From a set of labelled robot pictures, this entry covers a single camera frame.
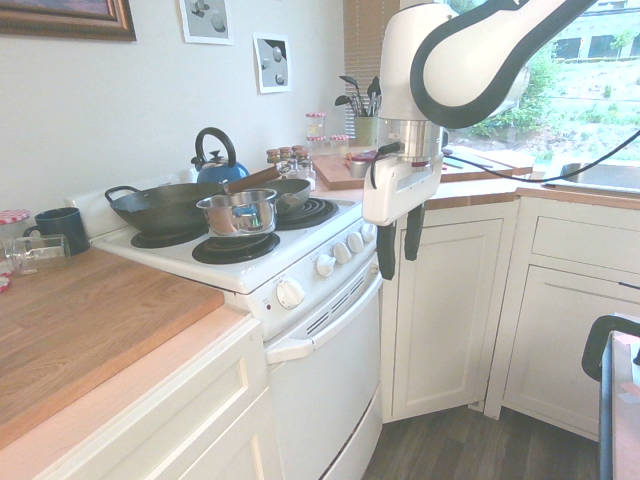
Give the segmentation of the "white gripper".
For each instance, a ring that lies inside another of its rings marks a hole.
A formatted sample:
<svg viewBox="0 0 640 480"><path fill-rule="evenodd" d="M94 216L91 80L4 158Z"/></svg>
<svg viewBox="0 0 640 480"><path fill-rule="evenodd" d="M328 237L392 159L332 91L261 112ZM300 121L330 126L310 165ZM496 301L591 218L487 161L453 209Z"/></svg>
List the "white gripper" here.
<svg viewBox="0 0 640 480"><path fill-rule="evenodd" d="M362 216L367 222L379 226L376 243L378 265L383 279L392 280L395 275L395 220L407 213L405 259L417 259L426 207L424 202L438 189L442 164L442 154L437 154L422 167L414 167L399 155L388 155L372 166L376 187L371 183L371 170L367 172Z"/></svg>

